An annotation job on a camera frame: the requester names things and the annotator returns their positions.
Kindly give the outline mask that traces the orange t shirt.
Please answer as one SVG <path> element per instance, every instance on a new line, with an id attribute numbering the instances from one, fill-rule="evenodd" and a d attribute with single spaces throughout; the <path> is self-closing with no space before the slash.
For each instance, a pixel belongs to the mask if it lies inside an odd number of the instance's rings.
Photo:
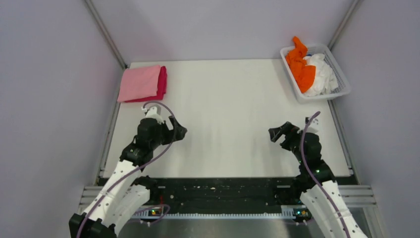
<path id="1" fill-rule="evenodd" d="M 304 59 L 307 56 L 308 48 L 300 39 L 294 36 L 292 42 L 295 48 L 286 55 L 285 59 L 301 93 L 306 93 L 314 83 L 316 67 L 308 65 Z"/>

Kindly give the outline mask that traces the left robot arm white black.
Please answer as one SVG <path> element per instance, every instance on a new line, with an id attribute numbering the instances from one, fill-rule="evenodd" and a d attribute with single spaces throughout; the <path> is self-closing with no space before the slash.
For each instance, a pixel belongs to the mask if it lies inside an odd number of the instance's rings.
<path id="1" fill-rule="evenodd" d="M 173 142 L 185 137 L 187 128 L 174 116 L 169 116 L 169 121 L 173 129 L 160 116 L 140 121 L 137 134 L 123 149 L 114 172 L 94 201 L 81 214 L 70 218 L 72 238 L 115 238 L 137 209 L 158 201 L 157 189 L 133 183 L 148 164 L 163 155 L 154 156 L 155 149 L 164 146 L 167 151 Z"/>

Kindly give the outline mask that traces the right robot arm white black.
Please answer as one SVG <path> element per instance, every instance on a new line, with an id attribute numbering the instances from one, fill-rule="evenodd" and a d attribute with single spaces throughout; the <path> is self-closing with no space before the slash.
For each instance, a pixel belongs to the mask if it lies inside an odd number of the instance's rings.
<path id="1" fill-rule="evenodd" d="M 322 159 L 319 136 L 286 122 L 268 130 L 271 142 L 280 142 L 299 163 L 299 175 L 292 179 L 289 189 L 278 192 L 276 200 L 282 205 L 303 205 L 296 211 L 295 222 L 315 221 L 326 238 L 365 238 L 359 224 L 339 191 L 335 175 Z"/>

